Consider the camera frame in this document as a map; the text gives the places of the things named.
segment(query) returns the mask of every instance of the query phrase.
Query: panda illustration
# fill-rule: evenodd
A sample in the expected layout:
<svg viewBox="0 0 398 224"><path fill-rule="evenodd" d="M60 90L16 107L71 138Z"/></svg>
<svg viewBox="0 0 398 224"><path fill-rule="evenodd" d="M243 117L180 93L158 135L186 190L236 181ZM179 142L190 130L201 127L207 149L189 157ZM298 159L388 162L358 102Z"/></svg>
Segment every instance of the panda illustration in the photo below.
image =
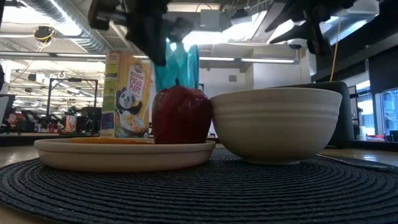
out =
<svg viewBox="0 0 398 224"><path fill-rule="evenodd" d="M121 91L119 90L116 98L118 99L116 100L116 110L123 117L130 114L137 115L142 107L141 101L138 105L134 106L136 98L126 88L123 88Z"/></svg>

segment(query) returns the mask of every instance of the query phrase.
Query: orange food item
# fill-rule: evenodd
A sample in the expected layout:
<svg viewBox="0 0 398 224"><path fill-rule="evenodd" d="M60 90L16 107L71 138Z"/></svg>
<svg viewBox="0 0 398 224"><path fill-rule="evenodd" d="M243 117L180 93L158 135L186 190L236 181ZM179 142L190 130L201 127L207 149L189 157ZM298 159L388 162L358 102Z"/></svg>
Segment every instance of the orange food item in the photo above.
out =
<svg viewBox="0 0 398 224"><path fill-rule="evenodd" d="M71 138L68 143L78 144L152 144L150 142L135 141L132 139L118 138Z"/></svg>

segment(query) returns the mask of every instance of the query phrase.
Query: beige plate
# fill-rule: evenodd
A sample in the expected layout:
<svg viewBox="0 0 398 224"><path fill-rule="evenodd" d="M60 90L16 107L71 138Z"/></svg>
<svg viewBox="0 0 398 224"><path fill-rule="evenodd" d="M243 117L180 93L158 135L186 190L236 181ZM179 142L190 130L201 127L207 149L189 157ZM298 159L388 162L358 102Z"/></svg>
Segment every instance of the beige plate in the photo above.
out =
<svg viewBox="0 0 398 224"><path fill-rule="evenodd" d="M138 141L154 142L153 139ZM150 172L181 169L206 162L216 143L76 144L67 139L35 142L40 160L51 167L88 172Z"/></svg>

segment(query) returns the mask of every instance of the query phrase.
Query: bowl rim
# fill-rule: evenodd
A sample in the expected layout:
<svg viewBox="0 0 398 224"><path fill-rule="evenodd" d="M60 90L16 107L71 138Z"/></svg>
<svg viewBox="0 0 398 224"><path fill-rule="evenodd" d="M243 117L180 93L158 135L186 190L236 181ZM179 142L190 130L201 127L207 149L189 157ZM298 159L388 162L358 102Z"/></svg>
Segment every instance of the bowl rim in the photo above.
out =
<svg viewBox="0 0 398 224"><path fill-rule="evenodd" d="M324 92L324 93L331 93L331 94L335 94L338 95L340 97L343 97L343 95L341 95L340 93L333 91L333 90L324 90L324 89L318 89L318 88L301 88L301 87L272 87L272 88L262 88L262 89L254 89L254 90L239 90L239 91L233 91L230 93L222 93L220 95L216 95L210 98L210 100L213 100L215 98L219 98L219 97L223 97L223 96L228 96L228 95L235 95L235 94L239 94L239 93L246 93L246 92L260 92L260 91L275 91L275 90L280 90L280 91L284 91L284 90L305 90L305 91L319 91L319 92Z"/></svg>

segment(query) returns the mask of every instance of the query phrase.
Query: white ceramic bowl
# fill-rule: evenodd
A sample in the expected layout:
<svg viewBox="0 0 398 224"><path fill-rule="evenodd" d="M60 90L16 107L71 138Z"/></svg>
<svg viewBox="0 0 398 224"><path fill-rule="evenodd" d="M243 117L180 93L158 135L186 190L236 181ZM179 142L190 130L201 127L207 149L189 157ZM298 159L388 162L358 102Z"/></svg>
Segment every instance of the white ceramic bowl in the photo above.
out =
<svg viewBox="0 0 398 224"><path fill-rule="evenodd" d="M297 164L332 137L342 96L313 88L268 88L211 99L224 146L248 162Z"/></svg>

